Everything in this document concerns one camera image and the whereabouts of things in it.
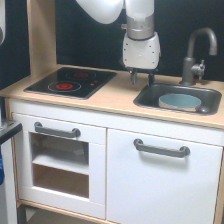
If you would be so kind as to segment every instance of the teal bowl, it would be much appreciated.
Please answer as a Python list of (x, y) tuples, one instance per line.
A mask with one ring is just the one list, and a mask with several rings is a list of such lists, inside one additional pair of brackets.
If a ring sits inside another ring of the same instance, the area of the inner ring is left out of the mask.
[(198, 111), (201, 100), (197, 97), (185, 94), (166, 94), (159, 98), (159, 106), (167, 109)]

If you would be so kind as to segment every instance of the oven window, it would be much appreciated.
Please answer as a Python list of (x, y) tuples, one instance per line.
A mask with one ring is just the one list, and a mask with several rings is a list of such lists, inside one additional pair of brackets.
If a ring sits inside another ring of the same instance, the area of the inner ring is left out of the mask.
[(89, 198), (89, 144), (30, 133), (34, 186)]

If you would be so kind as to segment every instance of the faucet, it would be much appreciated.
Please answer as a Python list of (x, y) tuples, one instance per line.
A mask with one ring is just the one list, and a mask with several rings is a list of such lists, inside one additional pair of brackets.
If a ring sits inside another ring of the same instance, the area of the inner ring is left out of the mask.
[(187, 57), (184, 58), (182, 81), (180, 82), (183, 86), (195, 85), (194, 75), (199, 75), (199, 79), (202, 79), (202, 76), (204, 75), (204, 60), (201, 61), (201, 64), (195, 64), (195, 58), (193, 56), (196, 37), (204, 34), (208, 35), (210, 41), (209, 55), (217, 55), (217, 39), (212, 29), (202, 28), (194, 31), (190, 36)]

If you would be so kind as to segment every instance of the red burner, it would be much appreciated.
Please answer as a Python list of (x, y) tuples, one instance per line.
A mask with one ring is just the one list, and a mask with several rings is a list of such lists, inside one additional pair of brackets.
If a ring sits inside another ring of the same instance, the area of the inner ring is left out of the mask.
[(48, 85), (48, 89), (54, 92), (74, 92), (81, 88), (77, 82), (54, 82)]
[(96, 74), (91, 71), (82, 70), (80, 72), (68, 72), (66, 77), (72, 80), (92, 80), (96, 77)]
[(56, 85), (56, 88), (60, 90), (69, 90), (73, 88), (73, 85), (69, 83), (61, 83)]
[(76, 74), (74, 74), (74, 77), (76, 77), (76, 78), (88, 78), (89, 74), (88, 73), (84, 73), (84, 72), (76, 73)]

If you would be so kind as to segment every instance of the cabinet door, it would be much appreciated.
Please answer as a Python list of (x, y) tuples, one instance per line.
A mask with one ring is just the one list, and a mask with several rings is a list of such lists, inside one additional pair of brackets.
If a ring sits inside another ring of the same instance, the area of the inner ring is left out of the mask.
[(106, 129), (13, 117), (23, 125), (15, 136), (19, 198), (105, 219)]
[[(133, 144), (190, 149), (174, 158), (140, 152)], [(107, 219), (121, 224), (212, 224), (222, 148), (108, 131)]]

